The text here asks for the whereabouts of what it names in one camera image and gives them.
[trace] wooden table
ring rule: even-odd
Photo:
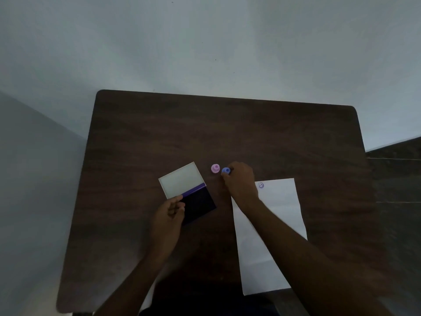
[[[376,294],[387,286],[371,173],[351,106],[99,91],[61,277],[62,313],[96,310],[132,271],[158,178],[194,161],[217,209],[184,228],[187,261],[154,302],[197,287],[241,293],[231,199],[214,163],[251,165],[256,180],[294,177],[308,240]]]

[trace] person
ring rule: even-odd
[[[232,170],[230,175],[222,173],[226,187],[310,315],[391,315],[361,284],[342,274],[333,261],[259,200],[250,166],[233,162],[228,167]],[[97,310],[96,316],[139,313],[150,286],[177,244],[184,206],[182,196],[177,196],[158,208],[152,220],[150,246],[145,257]],[[177,312],[176,305],[171,308]],[[203,309],[201,314],[208,315],[209,309]],[[253,313],[255,311],[245,308],[243,313],[234,313],[231,309],[232,313],[221,311],[219,314],[264,314]]]

